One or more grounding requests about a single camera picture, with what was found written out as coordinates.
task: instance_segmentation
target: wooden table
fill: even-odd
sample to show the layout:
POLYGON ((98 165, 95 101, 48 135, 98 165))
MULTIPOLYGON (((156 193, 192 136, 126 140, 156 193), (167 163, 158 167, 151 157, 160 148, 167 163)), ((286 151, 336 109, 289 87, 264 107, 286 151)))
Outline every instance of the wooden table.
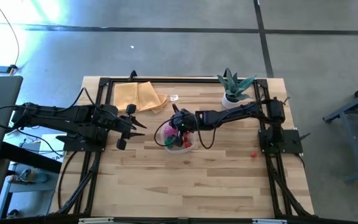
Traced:
MULTIPOLYGON (((100 77, 84 77, 86 87, 95 100, 100 77)), ((153 83, 157 93, 178 95, 179 108, 223 110, 224 88, 206 83, 153 83)), ((269 78, 270 97, 285 100, 287 93, 281 78, 269 78)), ((246 93, 254 97, 250 87, 246 93)), ((90 104, 85 94, 79 105, 90 104)), ((199 218, 268 218, 273 217, 272 199, 265 157, 260 153, 257 119, 243 119, 222 125, 216 131, 214 146, 207 150, 198 146, 186 154, 169 154, 154 143, 157 127, 173 114, 169 102, 159 114, 136 113, 137 120, 147 126, 138 128, 145 136, 127 141, 125 151, 117 150, 119 133, 110 132, 102 153, 91 215, 109 217, 199 217, 199 218), (256 158, 250 154, 257 152, 256 158)), ((289 104, 285 106, 284 129, 293 128, 289 104)), ((202 132, 209 145, 211 132, 202 132)), ((62 201, 69 198, 78 185, 84 153, 77 153, 69 163, 62 182, 62 201)), ((313 213, 305 171, 299 158, 283 155, 287 185, 294 196, 313 213)), ((87 199, 83 196, 83 207, 87 199)), ((281 191, 280 208, 284 211, 281 191)), ((57 210, 54 196, 51 212, 57 210)))

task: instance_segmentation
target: gray floor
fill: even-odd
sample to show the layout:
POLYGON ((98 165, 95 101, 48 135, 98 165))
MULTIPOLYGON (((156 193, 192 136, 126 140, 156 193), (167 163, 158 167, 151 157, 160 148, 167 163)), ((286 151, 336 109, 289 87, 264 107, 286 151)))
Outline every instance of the gray floor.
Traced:
MULTIPOLYGON (((252 0, 0 0, 0 5, 11 21, 23 24, 257 28, 252 0)), ((358 30, 358 1, 260 0, 260 5, 267 29, 358 30)), ((230 67, 244 77, 267 76, 258 34, 17 34, 17 75, 24 77, 18 103, 69 105, 83 76, 129 75, 133 69, 144 76, 189 76, 216 75, 230 67)), ((267 43, 274 77, 285 79, 291 96, 294 122, 301 133, 312 133, 303 146, 316 214, 358 221, 358 182, 343 182, 355 171, 351 150, 340 122, 328 125, 321 119, 358 90, 358 35, 268 35, 267 43)), ((15 56, 10 30, 0 27, 0 65, 15 56)))

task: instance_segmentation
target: white pot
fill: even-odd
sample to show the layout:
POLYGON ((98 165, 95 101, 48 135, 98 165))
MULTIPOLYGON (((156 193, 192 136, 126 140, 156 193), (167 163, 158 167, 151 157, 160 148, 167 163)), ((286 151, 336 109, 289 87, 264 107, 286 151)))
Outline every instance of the white pot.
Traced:
POLYGON ((226 109, 231 109, 231 108, 235 108, 235 107, 237 107, 237 106, 240 106, 240 105, 241 105, 241 101, 238 101, 237 103, 232 103, 232 102, 230 102, 230 101, 226 98, 226 93, 223 93, 222 105, 223 105, 226 109))

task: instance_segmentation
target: succulent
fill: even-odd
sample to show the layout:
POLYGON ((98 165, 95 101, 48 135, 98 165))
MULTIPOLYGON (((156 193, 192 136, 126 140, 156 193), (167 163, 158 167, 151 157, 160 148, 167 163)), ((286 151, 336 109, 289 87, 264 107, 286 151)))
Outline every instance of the succulent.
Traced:
POLYGON ((252 85, 252 82, 254 81, 256 76, 246 78, 245 80, 239 83, 237 80, 237 73, 232 76, 230 69, 228 68, 224 73, 227 76, 227 81, 225 81, 224 78, 220 75, 218 75, 218 79, 219 82, 224 87, 227 100, 229 100, 232 103, 237 103, 240 100, 250 98, 249 95, 242 94, 242 92, 248 89, 252 85))

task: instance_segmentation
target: wooden tabletop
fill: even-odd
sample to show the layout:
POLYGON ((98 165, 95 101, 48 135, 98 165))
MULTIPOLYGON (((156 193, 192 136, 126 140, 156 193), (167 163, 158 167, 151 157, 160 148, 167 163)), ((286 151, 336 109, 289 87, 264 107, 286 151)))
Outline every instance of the wooden tabletop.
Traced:
MULTIPOLYGON (((96 99, 100 77, 84 77, 86 87, 96 99)), ((269 78, 270 97, 285 100, 284 81, 269 78)), ((223 110, 224 88, 220 84, 153 83, 157 93, 178 95, 179 108, 223 110)), ((254 89, 246 93, 254 98, 254 89)), ((79 105, 90 104, 85 94, 79 105)), ((91 215, 109 217, 199 217, 199 218, 268 218, 273 217, 272 199, 264 156, 260 153, 257 119, 242 119, 222 125, 216 131, 211 149, 200 145, 186 154, 169 154, 154 143, 157 127, 173 114, 169 102, 159 114, 136 113, 147 129, 138 128, 145 136, 127 141, 125 151, 116 149, 119 133, 110 132, 108 145, 102 153, 91 215), (257 152, 257 157, 250 157, 257 152)), ((289 104, 285 106, 284 129, 293 128, 289 104)), ((209 145, 212 131, 201 132, 209 145)), ((62 181, 64 203, 78 185, 84 153, 77 153, 69 163, 62 181)), ((294 196, 313 213, 305 171, 299 158, 283 155, 287 185, 294 196)), ((281 191, 280 208, 284 211, 281 191)), ((85 188, 83 207, 88 196, 85 188)), ((57 210, 57 196, 51 212, 57 210)))

